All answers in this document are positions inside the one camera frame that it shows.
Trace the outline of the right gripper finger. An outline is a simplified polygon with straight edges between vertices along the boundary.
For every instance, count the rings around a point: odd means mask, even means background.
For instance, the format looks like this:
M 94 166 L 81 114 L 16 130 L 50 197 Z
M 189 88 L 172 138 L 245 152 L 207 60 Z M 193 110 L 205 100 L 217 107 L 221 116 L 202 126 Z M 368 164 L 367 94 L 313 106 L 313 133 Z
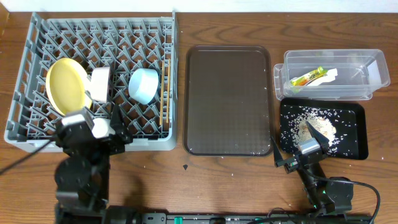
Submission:
M 280 166 L 284 165 L 284 159 L 283 159 L 283 157 L 279 151 L 279 147 L 276 144 L 273 137 L 271 137 L 271 143 L 272 143 L 272 147 L 273 147 L 274 165 L 276 167 L 280 167 Z
M 320 145 L 320 149 L 323 152 L 328 152 L 329 139 L 326 136 L 324 136 L 322 133 L 317 131 L 308 121 L 306 122 L 306 126 L 312 138 L 314 138 L 317 141 L 317 143 Z

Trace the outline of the light blue bowl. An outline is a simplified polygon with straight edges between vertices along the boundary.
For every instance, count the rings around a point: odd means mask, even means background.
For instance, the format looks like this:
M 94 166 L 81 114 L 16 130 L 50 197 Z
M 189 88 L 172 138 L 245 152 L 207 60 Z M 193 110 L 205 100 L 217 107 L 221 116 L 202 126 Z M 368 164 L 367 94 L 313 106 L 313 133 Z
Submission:
M 156 70 L 149 68 L 138 68 L 129 80 L 129 96 L 147 105 L 155 96 L 159 84 L 159 75 Z

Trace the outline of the pink bowl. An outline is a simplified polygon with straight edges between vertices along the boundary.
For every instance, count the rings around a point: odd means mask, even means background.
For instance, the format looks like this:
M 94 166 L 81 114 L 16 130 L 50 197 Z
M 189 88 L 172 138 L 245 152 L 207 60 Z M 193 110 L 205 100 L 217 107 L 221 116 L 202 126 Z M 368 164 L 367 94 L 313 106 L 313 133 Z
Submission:
M 91 74 L 88 92 L 91 99 L 100 103 L 108 102 L 110 67 L 95 68 Z

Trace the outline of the yellow plate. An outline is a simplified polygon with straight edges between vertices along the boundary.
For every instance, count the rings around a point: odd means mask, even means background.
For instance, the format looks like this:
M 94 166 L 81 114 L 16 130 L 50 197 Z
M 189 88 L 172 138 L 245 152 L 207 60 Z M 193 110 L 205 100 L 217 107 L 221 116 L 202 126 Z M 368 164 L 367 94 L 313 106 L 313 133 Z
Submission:
M 75 60 L 61 58 L 48 70 L 45 89 L 51 105 L 62 116 L 91 108 L 92 100 L 86 94 L 90 80 L 85 69 Z

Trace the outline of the green snack wrapper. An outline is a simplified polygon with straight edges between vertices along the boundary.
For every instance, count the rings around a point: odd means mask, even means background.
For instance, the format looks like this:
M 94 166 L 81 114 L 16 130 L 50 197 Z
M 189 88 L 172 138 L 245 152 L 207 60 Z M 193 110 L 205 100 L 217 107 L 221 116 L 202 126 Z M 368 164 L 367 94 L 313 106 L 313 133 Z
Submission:
M 317 69 L 312 70 L 311 72 L 308 72 L 300 77 L 295 77 L 291 79 L 290 84 L 292 86 L 305 86 L 310 82 L 316 80 L 317 78 L 324 76 L 327 71 L 328 70 L 325 70 L 322 66 L 319 66 Z

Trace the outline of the white napkin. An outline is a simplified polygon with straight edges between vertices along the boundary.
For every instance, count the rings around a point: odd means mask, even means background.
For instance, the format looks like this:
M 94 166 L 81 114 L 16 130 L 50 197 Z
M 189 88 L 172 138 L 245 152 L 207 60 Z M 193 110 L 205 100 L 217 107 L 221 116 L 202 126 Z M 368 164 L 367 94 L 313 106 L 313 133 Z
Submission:
M 307 84 L 307 86 L 319 86 L 323 83 L 330 83 L 336 80 L 338 76 L 338 71 L 336 68 L 327 71 L 324 76 L 315 79 L 314 81 Z

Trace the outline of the wooden chopstick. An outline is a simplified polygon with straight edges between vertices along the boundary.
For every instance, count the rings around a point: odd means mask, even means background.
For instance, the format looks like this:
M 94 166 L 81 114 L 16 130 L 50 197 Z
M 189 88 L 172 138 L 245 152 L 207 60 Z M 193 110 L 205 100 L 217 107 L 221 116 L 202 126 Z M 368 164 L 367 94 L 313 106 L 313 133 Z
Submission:
M 167 72 L 167 97 L 166 97 L 166 123 L 169 124 L 170 112 L 170 86 L 171 86 L 171 59 L 168 59 L 168 72 Z
M 159 118 L 159 124 L 160 126 L 163 125 L 163 113 L 164 113 L 164 78 L 165 78 L 165 61 L 162 61 L 162 69 L 161 69 L 161 89 L 160 89 L 160 118 Z

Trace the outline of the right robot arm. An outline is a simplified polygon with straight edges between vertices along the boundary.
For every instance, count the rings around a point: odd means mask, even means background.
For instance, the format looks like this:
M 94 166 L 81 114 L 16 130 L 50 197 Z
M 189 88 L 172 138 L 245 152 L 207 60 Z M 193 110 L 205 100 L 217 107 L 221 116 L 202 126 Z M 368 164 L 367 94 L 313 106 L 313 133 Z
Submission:
M 310 123 L 306 123 L 311 135 L 309 140 L 298 145 L 298 151 L 292 157 L 284 159 L 275 140 L 274 164 L 283 167 L 286 173 L 297 172 L 304 185 L 304 191 L 316 214 L 341 215 L 352 209 L 354 195 L 353 184 L 345 177 L 327 178 L 320 166 L 320 161 L 327 158 L 329 139 L 317 131 Z

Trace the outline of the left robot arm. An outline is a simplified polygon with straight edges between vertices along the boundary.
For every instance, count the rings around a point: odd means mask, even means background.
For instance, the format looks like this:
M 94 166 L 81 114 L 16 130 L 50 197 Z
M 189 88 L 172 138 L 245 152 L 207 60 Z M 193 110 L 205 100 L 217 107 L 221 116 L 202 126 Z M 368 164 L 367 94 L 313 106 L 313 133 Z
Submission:
M 111 132 L 97 138 L 86 109 L 66 115 L 57 126 L 55 143 L 67 154 L 55 170 L 56 223 L 105 223 L 109 200 L 110 157 L 124 153 L 133 140 L 115 106 L 107 124 Z

